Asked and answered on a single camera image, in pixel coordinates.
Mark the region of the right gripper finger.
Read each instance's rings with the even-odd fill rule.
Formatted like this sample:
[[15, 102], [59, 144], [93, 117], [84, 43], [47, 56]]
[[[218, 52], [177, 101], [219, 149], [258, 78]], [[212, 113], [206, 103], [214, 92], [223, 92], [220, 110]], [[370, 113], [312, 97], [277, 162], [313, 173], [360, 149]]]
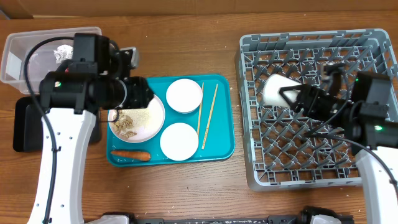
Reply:
[[280, 87], [279, 95], [286, 103], [295, 103], [301, 93], [305, 93], [310, 89], [311, 86], [308, 84], [285, 86]]
[[290, 110], [292, 110], [295, 113], [301, 112], [303, 108], [303, 102], [301, 100], [295, 100], [295, 101], [289, 100], [288, 105]]

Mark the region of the pale green white cup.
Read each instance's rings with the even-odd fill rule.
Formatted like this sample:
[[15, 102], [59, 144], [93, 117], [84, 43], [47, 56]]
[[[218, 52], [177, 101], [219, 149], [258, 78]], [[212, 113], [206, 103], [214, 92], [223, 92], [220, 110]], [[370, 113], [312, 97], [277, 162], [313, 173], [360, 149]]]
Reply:
[[267, 79], [262, 90], [262, 96], [265, 104], [289, 108], [289, 104], [283, 99], [279, 93], [279, 90], [282, 87], [292, 87], [297, 85], [300, 85], [300, 83], [276, 73], [272, 74]]

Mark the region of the foil ball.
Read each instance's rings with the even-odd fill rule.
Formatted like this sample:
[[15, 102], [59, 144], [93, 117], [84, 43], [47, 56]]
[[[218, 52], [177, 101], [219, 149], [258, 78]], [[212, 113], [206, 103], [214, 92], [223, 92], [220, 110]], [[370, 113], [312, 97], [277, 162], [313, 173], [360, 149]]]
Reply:
[[61, 45], [58, 46], [56, 50], [53, 51], [56, 63], [62, 63], [64, 60], [69, 60], [73, 55], [73, 47], [71, 45]]

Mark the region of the white round plate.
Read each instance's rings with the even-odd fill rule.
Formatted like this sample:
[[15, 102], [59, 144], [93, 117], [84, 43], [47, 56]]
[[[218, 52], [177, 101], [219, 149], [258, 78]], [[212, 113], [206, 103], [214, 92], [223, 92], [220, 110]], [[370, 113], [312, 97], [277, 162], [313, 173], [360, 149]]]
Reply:
[[129, 143], [140, 143], [153, 138], [165, 121], [165, 108], [160, 98], [154, 95], [147, 108], [110, 110], [108, 123], [111, 132]]

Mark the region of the wooden chopstick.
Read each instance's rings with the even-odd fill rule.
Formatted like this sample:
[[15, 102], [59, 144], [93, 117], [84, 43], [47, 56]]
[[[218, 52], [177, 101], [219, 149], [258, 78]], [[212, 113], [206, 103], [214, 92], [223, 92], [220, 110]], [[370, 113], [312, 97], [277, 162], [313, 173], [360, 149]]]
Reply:
[[204, 135], [203, 143], [202, 143], [202, 147], [201, 147], [202, 150], [205, 149], [206, 140], [207, 140], [207, 137], [208, 137], [208, 132], [209, 132], [209, 129], [210, 129], [210, 124], [211, 124], [212, 114], [213, 114], [213, 110], [214, 110], [214, 106], [215, 106], [217, 92], [218, 92], [218, 84], [216, 84], [214, 95], [213, 95], [213, 100], [212, 100], [212, 103], [211, 103], [211, 108], [210, 108], [210, 112], [209, 112], [209, 116], [208, 116], [208, 122], [207, 122], [207, 125], [206, 125], [205, 135]]
[[199, 105], [199, 110], [198, 110], [198, 122], [197, 122], [197, 135], [198, 135], [198, 136], [199, 136], [199, 134], [200, 134], [201, 112], [202, 112], [203, 97], [204, 97], [204, 83], [201, 84], [201, 93], [202, 93], [202, 98], [201, 98], [201, 102], [200, 102], [200, 105]]

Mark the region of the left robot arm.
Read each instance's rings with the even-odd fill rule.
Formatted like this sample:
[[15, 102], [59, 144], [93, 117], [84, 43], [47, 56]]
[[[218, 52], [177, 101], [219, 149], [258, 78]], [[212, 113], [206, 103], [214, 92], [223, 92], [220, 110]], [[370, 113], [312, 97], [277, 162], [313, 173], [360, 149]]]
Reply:
[[41, 115], [43, 149], [30, 223], [83, 223], [86, 153], [100, 110], [146, 108], [147, 80], [131, 76], [135, 47], [121, 49], [98, 34], [77, 33], [73, 52], [48, 72], [31, 98]]

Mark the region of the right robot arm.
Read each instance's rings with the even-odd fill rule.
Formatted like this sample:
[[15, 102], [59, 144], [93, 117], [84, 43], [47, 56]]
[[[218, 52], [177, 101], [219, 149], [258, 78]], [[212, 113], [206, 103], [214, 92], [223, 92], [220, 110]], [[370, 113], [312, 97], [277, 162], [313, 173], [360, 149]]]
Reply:
[[344, 66], [323, 67], [322, 73], [331, 77], [327, 90], [299, 84], [281, 87], [278, 93], [292, 110], [344, 130], [306, 135], [349, 143], [363, 180], [368, 223], [397, 223], [397, 123], [387, 120], [392, 82], [388, 75], [358, 72], [347, 88], [350, 96], [341, 100], [337, 94]]

